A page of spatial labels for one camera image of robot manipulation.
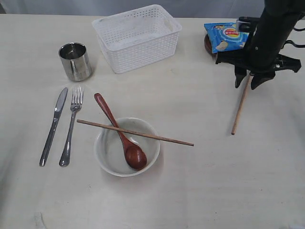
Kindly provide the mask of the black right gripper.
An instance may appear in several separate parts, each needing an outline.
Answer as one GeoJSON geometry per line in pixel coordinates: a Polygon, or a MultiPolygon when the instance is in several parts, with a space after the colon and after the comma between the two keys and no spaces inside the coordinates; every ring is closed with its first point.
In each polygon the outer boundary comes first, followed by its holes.
{"type": "Polygon", "coordinates": [[[238,88],[247,72],[253,77],[251,89],[254,90],[261,84],[272,79],[272,73],[276,71],[292,70],[298,72],[301,61],[282,55],[281,49],[273,50],[246,50],[217,52],[216,64],[229,63],[234,65],[235,88],[238,88]]]}

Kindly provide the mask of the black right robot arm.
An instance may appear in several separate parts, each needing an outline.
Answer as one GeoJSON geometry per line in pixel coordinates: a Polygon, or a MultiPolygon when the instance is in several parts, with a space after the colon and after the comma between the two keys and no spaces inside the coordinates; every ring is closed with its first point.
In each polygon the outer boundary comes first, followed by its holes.
{"type": "Polygon", "coordinates": [[[250,74],[251,89],[272,80],[277,71],[298,72],[301,61],[280,54],[296,23],[305,15],[303,0],[266,0],[259,18],[240,17],[237,29],[247,32],[248,38],[242,49],[219,52],[216,63],[234,65],[235,87],[250,74]]]}

